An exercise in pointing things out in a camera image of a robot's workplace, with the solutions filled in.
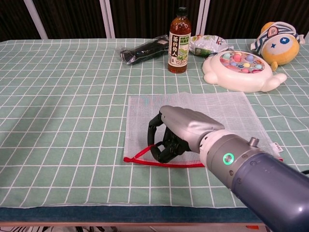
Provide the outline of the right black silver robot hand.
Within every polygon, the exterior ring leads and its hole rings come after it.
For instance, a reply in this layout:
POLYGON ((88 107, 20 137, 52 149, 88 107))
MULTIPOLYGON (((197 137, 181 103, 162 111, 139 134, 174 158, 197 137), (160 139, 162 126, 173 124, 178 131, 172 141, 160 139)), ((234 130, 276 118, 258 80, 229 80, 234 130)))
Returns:
POLYGON ((148 125, 147 144, 153 158, 168 163, 185 151, 200 152, 202 139, 225 127, 211 117, 188 108, 165 105, 148 125), (155 143, 156 128, 166 125, 163 140, 155 143))

